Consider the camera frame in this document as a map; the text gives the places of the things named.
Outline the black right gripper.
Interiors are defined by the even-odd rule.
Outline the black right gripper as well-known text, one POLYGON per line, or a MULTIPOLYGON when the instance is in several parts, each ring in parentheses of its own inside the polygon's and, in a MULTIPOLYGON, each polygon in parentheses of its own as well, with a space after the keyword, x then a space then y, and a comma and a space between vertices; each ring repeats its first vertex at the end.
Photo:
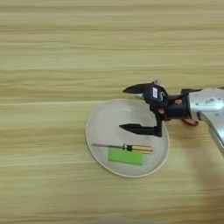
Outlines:
POLYGON ((150 111, 155 115, 157 125, 145 127, 141 124, 121 124, 120 128, 137 135, 162 136, 163 122, 172 119, 187 119, 190 117, 188 92, 183 91, 178 95, 170 95, 166 90, 155 83, 136 84, 126 87, 123 92, 126 94, 143 94, 148 88, 148 103, 150 111))

